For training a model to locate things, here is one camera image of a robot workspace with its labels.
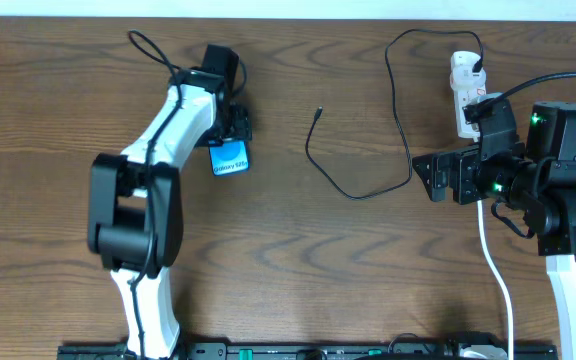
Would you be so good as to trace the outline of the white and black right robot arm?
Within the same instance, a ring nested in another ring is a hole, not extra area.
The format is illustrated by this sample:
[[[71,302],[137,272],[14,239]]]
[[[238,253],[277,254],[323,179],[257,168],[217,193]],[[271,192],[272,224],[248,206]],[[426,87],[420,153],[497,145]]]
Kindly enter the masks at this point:
[[[447,189],[461,205],[490,198],[522,212],[526,238],[545,257],[558,311],[562,356],[576,359],[576,104],[537,102],[521,142],[509,101],[464,110],[479,129],[465,148],[417,156],[413,169],[433,202]]]

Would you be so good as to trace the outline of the blue screen Galaxy smartphone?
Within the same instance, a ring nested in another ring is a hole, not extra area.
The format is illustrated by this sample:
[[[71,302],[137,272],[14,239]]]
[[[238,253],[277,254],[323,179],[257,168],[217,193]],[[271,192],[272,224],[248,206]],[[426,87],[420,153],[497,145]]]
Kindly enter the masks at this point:
[[[209,155],[212,172],[215,176],[227,176],[249,169],[247,145],[245,141],[225,142],[219,147],[210,147]]]

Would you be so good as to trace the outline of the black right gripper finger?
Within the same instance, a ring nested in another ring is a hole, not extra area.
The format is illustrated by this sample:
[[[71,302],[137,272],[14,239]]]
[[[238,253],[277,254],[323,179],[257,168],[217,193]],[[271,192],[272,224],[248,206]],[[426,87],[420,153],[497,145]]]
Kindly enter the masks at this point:
[[[446,172],[451,167],[451,154],[439,152],[416,156],[412,159],[413,169],[418,175],[429,175],[437,172]]]
[[[449,186],[449,174],[447,172],[433,172],[428,180],[428,195],[433,202],[441,202],[446,199],[446,188]]]

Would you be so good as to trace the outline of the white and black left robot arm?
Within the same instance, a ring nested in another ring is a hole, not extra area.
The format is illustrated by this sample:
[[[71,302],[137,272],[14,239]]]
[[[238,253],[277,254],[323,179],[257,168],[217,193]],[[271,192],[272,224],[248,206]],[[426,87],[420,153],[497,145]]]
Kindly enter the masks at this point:
[[[87,245],[119,288],[127,350],[142,359],[171,358],[181,333],[170,289],[184,234],[181,170],[197,147],[251,138],[246,111],[231,99],[235,77],[213,66],[175,72],[146,130],[91,166]]]

